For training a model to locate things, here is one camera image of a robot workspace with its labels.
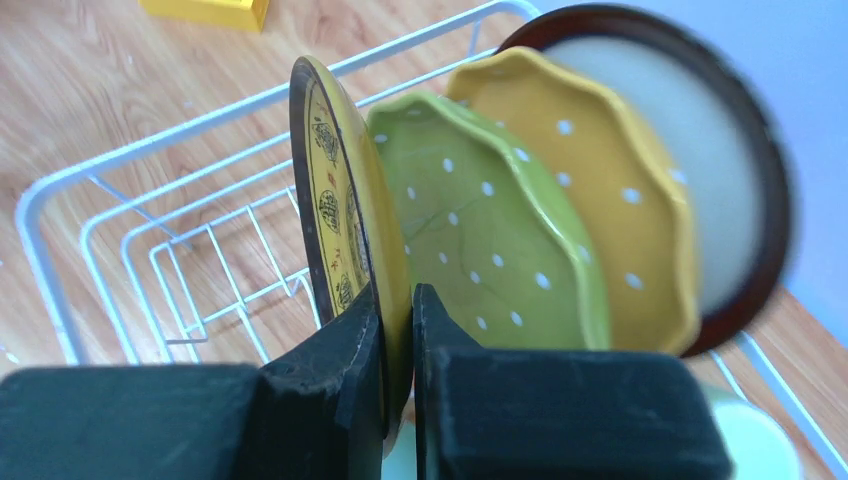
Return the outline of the yellow dotted plate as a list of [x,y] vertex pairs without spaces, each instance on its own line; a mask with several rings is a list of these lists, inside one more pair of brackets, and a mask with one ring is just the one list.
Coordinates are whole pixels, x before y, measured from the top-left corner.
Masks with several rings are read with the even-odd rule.
[[701,330],[687,188],[650,124],[609,87],[529,47],[458,67],[450,99],[518,137],[580,215],[604,271],[613,345],[684,353]]

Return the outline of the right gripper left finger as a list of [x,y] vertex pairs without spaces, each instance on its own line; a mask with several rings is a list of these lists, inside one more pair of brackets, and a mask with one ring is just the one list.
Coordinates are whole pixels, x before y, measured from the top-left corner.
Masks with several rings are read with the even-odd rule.
[[5,479],[377,479],[370,290],[268,363],[32,368],[1,384]]

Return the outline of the green dotted plate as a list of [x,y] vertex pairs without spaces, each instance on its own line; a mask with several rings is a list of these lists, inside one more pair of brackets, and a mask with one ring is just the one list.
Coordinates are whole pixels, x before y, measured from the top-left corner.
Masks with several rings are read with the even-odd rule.
[[607,350],[611,314],[593,245],[534,153],[464,105],[413,92],[373,107],[413,278],[494,348]]

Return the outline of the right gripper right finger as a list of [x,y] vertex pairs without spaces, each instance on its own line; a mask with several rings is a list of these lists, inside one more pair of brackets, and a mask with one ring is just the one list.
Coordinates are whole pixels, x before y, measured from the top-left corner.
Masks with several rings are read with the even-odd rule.
[[413,294],[421,479],[727,479],[684,363],[659,353],[481,346],[434,287]]

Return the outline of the yellow patterned black-rimmed plate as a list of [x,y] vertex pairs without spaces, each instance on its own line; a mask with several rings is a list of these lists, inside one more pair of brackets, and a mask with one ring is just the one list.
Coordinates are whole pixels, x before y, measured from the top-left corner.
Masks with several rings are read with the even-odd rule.
[[327,324],[360,294],[374,305],[381,353],[383,453],[410,396],[412,293],[404,240],[376,141],[347,91],[316,58],[290,79],[289,126],[315,306]]

